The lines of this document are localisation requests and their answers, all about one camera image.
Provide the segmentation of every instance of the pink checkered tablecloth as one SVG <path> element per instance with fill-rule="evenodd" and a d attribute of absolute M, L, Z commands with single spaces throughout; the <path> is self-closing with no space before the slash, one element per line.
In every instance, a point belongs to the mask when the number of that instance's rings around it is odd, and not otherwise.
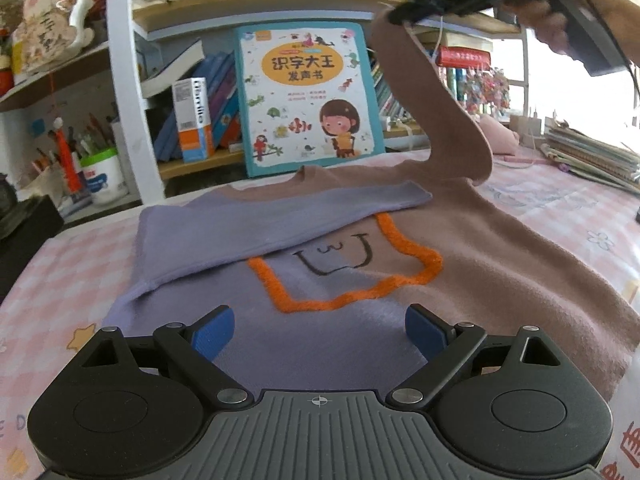
<path fill-rule="evenodd" d="M 392 166 L 427 155 L 386 154 L 357 163 Z M 286 178 L 235 186 L 260 186 Z M 593 267 L 640 312 L 637 197 L 541 164 L 520 170 L 496 166 L 479 190 L 500 209 Z M 32 480 L 42 471 L 27 436 L 26 417 L 125 290 L 140 210 L 92 222 L 49 240 L 0 306 L 0 479 Z M 615 478 L 609 476 L 612 471 L 627 479 L 640 478 L 640 457 L 631 437 L 640 426 L 638 392 L 640 353 L 610 403 L 614 436 L 600 465 L 607 468 L 608 478 Z"/>

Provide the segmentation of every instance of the metal screw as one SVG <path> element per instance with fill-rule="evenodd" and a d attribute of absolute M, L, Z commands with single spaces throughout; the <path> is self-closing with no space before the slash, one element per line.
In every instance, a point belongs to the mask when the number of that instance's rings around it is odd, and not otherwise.
<path fill-rule="evenodd" d="M 248 393 L 240 388 L 227 388 L 218 392 L 218 400 L 225 404 L 240 404 L 248 398 Z"/>
<path fill-rule="evenodd" d="M 424 397 L 422 393 L 413 388 L 400 388 L 391 394 L 392 399 L 399 404 L 416 404 Z"/>

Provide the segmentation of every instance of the white plastic container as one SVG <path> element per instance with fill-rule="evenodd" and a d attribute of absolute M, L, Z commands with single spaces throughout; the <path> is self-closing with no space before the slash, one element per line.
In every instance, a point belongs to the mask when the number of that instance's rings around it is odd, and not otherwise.
<path fill-rule="evenodd" d="M 80 166 L 94 204 L 108 204 L 129 192 L 120 168 L 118 150 L 115 148 L 83 157 Z"/>

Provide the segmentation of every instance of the green lid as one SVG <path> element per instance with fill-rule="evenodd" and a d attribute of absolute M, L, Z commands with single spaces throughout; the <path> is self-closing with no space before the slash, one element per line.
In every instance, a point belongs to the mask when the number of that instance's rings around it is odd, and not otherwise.
<path fill-rule="evenodd" d="M 80 159 L 80 167 L 86 168 L 87 166 L 98 164 L 98 162 L 102 162 L 103 160 L 107 160 L 108 158 L 116 155 L 118 155 L 118 150 L 115 148 L 109 148 L 108 150 L 96 153 L 95 155 L 84 156 Z"/>

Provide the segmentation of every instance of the black cable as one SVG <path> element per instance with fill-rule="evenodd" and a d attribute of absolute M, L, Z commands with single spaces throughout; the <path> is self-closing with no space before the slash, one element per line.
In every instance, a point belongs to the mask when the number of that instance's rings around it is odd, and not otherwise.
<path fill-rule="evenodd" d="M 616 37 L 613 34 L 612 30 L 609 28 L 609 25 L 607 25 L 607 22 L 604 20 L 604 18 L 600 14 L 600 11 L 597 9 L 596 5 L 593 3 L 593 0 L 584 0 L 584 1 L 587 2 L 588 6 L 591 7 L 591 12 L 596 17 L 596 19 L 598 20 L 600 25 L 604 28 L 606 33 L 609 35 L 609 37 L 611 38 L 611 41 L 613 41 L 613 45 L 616 47 L 616 49 L 620 53 L 620 56 L 622 56 L 622 59 L 625 60 L 625 67 L 626 67 L 626 70 L 629 72 L 629 75 L 631 76 L 631 81 L 633 81 L 633 83 L 634 83 L 634 89 L 636 90 L 636 93 L 638 95 L 640 95 L 640 88 L 638 87 L 638 80 L 636 79 L 636 76 L 634 75 L 634 71 L 631 68 L 631 63 L 629 63 L 629 60 L 626 57 L 625 51 L 622 50 L 622 47 L 618 43 L 618 40 L 616 39 Z"/>

